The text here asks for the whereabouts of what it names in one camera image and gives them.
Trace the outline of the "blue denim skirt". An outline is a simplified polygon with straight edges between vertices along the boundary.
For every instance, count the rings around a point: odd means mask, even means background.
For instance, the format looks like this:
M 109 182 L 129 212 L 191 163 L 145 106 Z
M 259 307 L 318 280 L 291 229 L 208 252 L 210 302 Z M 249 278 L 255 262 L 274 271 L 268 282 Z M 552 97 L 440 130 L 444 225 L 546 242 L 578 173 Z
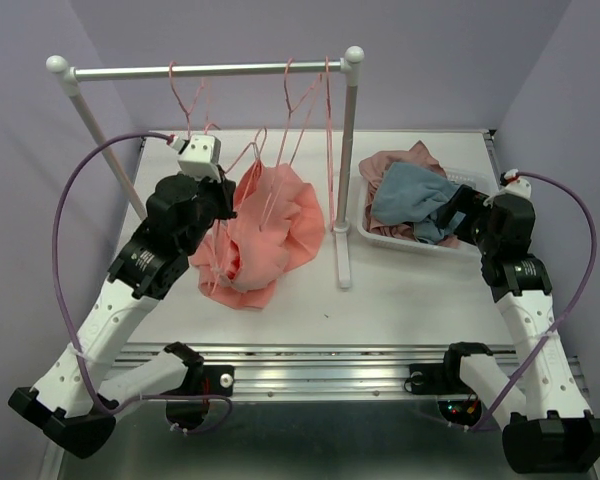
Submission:
M 417 242 L 441 245 L 453 237 L 454 229 L 464 218 L 458 213 L 446 228 L 436 225 L 437 210 L 450 200 L 459 186 L 427 168 L 393 163 L 371 201 L 371 218 L 382 226 L 410 226 Z

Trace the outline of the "coral pink skirt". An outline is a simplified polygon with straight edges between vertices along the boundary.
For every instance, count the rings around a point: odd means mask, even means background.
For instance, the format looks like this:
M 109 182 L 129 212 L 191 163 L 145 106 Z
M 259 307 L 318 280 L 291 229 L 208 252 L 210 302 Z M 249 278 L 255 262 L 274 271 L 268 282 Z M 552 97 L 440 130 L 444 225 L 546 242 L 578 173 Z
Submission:
M 312 184 L 303 181 L 289 165 L 266 167 L 261 177 L 267 194 L 260 225 L 279 247 L 276 264 L 282 268 L 278 279 L 318 254 L 325 236 L 322 208 Z

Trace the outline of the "dusty pink ruffled skirt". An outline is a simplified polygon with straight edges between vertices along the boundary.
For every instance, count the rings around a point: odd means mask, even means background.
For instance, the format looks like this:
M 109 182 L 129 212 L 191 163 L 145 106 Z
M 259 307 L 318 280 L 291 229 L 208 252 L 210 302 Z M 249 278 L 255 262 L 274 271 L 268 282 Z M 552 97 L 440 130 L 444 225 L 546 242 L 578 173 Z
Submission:
M 430 246 L 459 246 L 454 230 L 461 214 L 445 228 L 435 224 L 437 210 L 459 185 L 448 179 L 423 142 L 408 150 L 379 151 L 359 163 L 359 172 L 367 182 L 363 204 L 367 232 Z

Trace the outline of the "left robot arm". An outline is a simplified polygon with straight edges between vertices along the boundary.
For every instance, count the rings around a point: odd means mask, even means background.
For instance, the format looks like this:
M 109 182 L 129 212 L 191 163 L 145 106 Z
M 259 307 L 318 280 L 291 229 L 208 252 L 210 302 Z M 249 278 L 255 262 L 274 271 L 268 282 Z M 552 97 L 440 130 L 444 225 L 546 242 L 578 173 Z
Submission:
M 231 367 L 206 369 L 201 354 L 174 342 L 133 370 L 108 373 L 131 334 L 188 270 L 213 224 L 235 218 L 235 189 L 225 176 L 196 180 L 179 173 L 160 180 L 147 199 L 146 219 L 109 267 L 89 315 L 80 327 L 66 324 L 65 351 L 33 386 L 16 389 L 9 406 L 80 459 L 102 448 L 141 402 L 187 402 L 195 420 L 174 428 L 206 431 L 211 403 L 231 402 L 232 388 L 221 380 Z

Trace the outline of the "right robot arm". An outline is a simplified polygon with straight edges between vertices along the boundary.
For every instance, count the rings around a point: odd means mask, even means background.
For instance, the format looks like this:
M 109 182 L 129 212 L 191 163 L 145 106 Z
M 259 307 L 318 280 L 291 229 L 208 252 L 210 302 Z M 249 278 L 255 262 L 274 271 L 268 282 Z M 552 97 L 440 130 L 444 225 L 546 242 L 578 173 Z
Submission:
M 412 364 L 414 395 L 473 393 L 485 407 L 472 430 L 493 420 L 517 473 L 585 473 L 600 458 L 600 417 L 572 374 L 553 311 L 552 284 L 529 251 L 536 220 L 531 186 L 509 181 L 492 196 L 462 185 L 436 212 L 436 224 L 461 222 L 455 236 L 478 248 L 481 274 L 511 335 L 518 369 L 506 374 L 482 343 L 456 342 L 437 364 Z

